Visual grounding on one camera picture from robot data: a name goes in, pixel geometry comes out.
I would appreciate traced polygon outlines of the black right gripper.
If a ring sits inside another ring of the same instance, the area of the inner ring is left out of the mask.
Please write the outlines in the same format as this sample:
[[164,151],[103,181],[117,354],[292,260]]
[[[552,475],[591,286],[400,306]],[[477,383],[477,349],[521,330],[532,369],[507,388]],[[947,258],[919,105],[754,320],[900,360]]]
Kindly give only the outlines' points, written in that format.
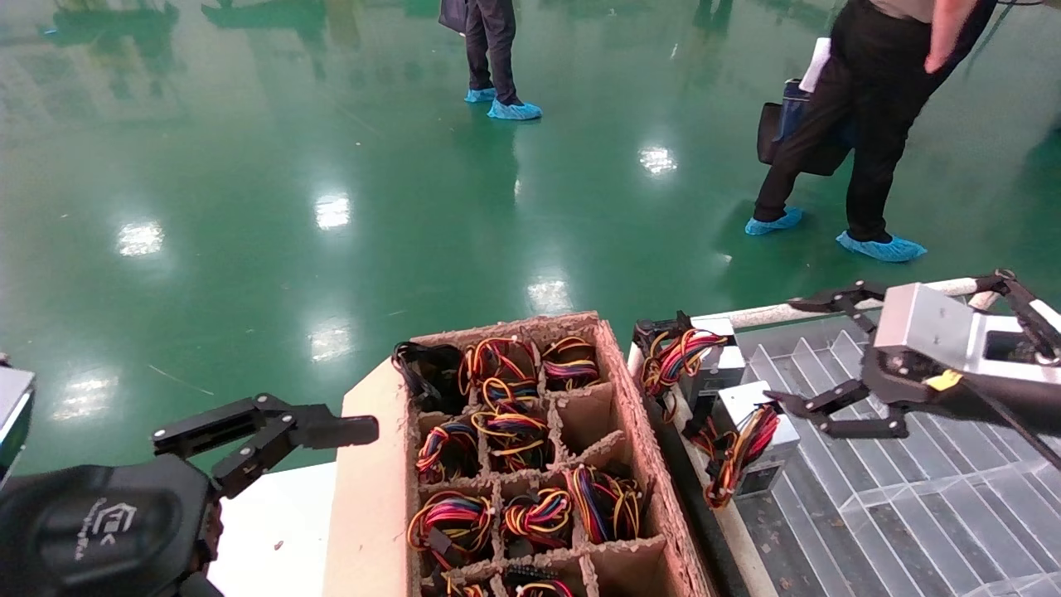
[[[787,305],[804,313],[846,313],[853,316],[864,301],[883,301],[887,286],[857,280],[840,289],[822,289],[807,298],[792,298]],[[834,439],[906,439],[909,431],[906,412],[929,412],[949,420],[982,422],[1011,427],[1001,412],[984,400],[993,398],[1015,415],[1017,422],[1034,434],[1058,437],[1060,434],[1059,375],[1054,381],[1011,379],[962,373],[960,381],[945,383],[942,390],[929,382],[940,377],[945,367],[917,352],[895,357],[868,347],[860,379],[849,379],[827,392],[812,398],[766,390],[792,416],[810,420],[817,431]],[[871,393],[888,404],[886,417],[835,420],[834,412],[860,403]]]

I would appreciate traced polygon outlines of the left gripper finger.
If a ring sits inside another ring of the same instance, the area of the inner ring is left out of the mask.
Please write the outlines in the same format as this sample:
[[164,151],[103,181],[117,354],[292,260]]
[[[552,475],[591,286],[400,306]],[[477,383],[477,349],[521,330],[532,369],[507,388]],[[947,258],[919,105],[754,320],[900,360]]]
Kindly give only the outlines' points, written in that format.
[[216,494],[220,498],[236,498],[296,449],[368,445],[379,435],[379,422],[372,415],[341,417],[326,405],[266,410],[255,416],[251,431],[236,435],[247,440],[212,469]]

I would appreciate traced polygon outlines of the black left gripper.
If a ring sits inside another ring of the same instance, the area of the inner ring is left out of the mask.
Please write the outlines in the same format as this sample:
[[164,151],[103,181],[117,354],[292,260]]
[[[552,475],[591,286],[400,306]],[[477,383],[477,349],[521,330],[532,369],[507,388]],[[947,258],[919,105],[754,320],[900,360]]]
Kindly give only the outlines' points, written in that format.
[[8,479],[1,593],[218,596],[207,579],[223,529],[215,484],[182,459],[249,438],[292,408],[276,396],[242,398],[154,432],[159,457],[144,464]]

